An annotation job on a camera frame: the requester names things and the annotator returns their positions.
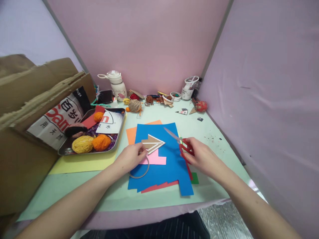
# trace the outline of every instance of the pink wall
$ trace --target pink wall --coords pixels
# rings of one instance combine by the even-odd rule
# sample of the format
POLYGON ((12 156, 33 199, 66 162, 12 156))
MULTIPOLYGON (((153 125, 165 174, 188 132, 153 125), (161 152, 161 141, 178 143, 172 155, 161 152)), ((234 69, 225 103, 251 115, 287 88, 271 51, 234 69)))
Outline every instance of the pink wall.
POLYGON ((319 238, 318 12, 316 0, 234 1, 199 95, 304 238, 319 238))
POLYGON ((181 91, 200 75, 225 13, 226 0, 48 0, 96 83, 122 73, 142 94, 181 91))

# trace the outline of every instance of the blue construction paper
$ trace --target blue construction paper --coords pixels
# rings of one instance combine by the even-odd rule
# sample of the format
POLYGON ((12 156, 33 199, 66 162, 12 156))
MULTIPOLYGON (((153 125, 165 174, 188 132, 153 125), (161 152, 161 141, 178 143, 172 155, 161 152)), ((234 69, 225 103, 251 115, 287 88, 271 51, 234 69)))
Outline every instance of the blue construction paper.
MULTIPOLYGON (((165 142, 165 144, 159 148, 159 156, 166 157, 166 165, 150 165, 149 171, 144 177, 140 179, 130 177, 128 189, 137 189, 137 192, 140 192, 153 185, 160 185, 165 182, 171 183, 178 180, 182 196, 194 195, 186 162, 180 156, 179 145, 164 128, 178 135, 175 123, 137 125, 135 143, 147 139, 148 134, 165 142)), ((133 176, 140 176, 145 173, 146 169, 147 165, 139 164, 131 171, 131 174, 133 176)))

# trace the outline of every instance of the orange yarn ball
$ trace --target orange yarn ball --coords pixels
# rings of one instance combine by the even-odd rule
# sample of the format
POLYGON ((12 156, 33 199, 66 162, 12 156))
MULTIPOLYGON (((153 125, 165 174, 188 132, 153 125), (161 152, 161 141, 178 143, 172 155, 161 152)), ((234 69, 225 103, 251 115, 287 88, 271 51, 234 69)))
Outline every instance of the orange yarn ball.
POLYGON ((93 141, 93 147, 96 151, 103 151, 110 145, 111 139, 105 134, 99 134, 93 141))
POLYGON ((103 115, 104 115, 103 112, 97 112, 97 113, 95 113, 95 114, 94 114, 94 121, 95 121, 95 122, 101 122, 103 115))

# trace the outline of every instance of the green paper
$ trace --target green paper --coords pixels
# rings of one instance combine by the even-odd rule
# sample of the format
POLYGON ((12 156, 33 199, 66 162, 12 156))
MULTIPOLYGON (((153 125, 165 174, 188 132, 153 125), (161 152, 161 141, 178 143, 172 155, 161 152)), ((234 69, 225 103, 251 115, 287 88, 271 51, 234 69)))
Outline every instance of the green paper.
POLYGON ((192 184, 199 184, 197 173, 192 172, 193 180, 191 181, 192 184))

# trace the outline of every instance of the white lid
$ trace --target white lid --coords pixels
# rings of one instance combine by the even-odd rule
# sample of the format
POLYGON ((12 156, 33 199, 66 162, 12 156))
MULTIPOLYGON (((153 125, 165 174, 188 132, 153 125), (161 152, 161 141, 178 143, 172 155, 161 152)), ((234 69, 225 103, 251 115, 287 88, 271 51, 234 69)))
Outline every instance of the white lid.
POLYGON ((106 78, 109 79, 112 84, 120 84, 123 81, 121 73, 115 70, 106 73, 106 78))

